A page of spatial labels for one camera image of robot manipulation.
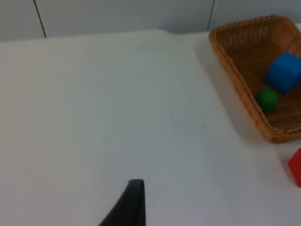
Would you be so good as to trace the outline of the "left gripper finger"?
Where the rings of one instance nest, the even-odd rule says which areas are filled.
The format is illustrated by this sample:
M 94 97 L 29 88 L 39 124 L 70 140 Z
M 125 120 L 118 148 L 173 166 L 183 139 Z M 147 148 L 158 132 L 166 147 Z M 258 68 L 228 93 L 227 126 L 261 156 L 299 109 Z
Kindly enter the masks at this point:
M 122 195 L 99 226 L 145 226 L 145 187 L 142 179 L 129 180 Z

